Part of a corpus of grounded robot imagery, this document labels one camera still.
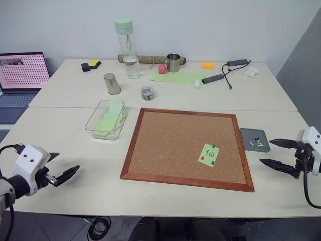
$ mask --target water bottle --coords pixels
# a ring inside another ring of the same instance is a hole
[[[114,23],[127,75],[131,79],[138,79],[140,77],[140,68],[135,48],[132,21],[130,18],[116,18]]]

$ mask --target white tissue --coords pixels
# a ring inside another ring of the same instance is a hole
[[[198,79],[195,80],[195,88],[196,89],[201,88],[201,82]]]
[[[260,71],[257,68],[250,67],[243,75],[253,78],[254,75],[259,73]]]

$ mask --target gray wall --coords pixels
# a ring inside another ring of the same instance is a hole
[[[139,55],[188,61],[241,58],[280,70],[321,0],[0,0],[0,53],[43,51],[50,72],[66,58],[116,59],[113,19],[131,17]]]
[[[321,131],[321,9],[277,74],[309,126]]]

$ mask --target metal cup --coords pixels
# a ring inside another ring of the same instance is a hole
[[[165,60],[165,67],[169,72],[177,72],[180,69],[180,55],[168,54]]]
[[[107,73],[104,75],[105,83],[107,85],[108,93],[115,95],[121,92],[121,88],[113,73]]]

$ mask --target wooden frame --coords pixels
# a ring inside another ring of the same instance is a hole
[[[128,172],[131,158],[134,152],[135,144],[137,141],[138,133],[140,126],[143,120],[145,112],[161,112],[161,113],[175,113],[175,114],[189,114],[189,115],[204,115],[204,116],[216,116],[216,117],[228,117],[232,119],[235,137],[237,141],[238,151],[241,158],[241,163],[243,167],[244,177],[246,184],[243,183],[232,183],[232,182],[222,182],[222,181],[213,181],[213,180],[202,180],[194,178],[185,178],[185,177],[174,177],[174,176],[165,176],[165,175],[156,175],[156,174],[147,174],[147,173],[130,173]],[[238,191],[247,191],[253,192],[254,186],[252,183],[252,178],[250,170],[248,167],[247,159],[245,156],[245,151],[243,147],[241,133],[238,127],[236,116],[234,114],[222,114],[222,113],[207,113],[207,112],[193,112],[193,111],[178,111],[178,110],[167,110],[167,109],[151,109],[151,108],[141,108],[136,123],[136,127],[129,145],[127,156],[120,174],[121,179],[127,180],[138,180],[138,181],[149,181],[149,182],[161,182],[161,183],[171,183],[171,184],[181,184],[181,185],[190,185],[190,186],[202,186],[210,188],[219,188],[219,189],[228,189],[228,190],[238,190]]]

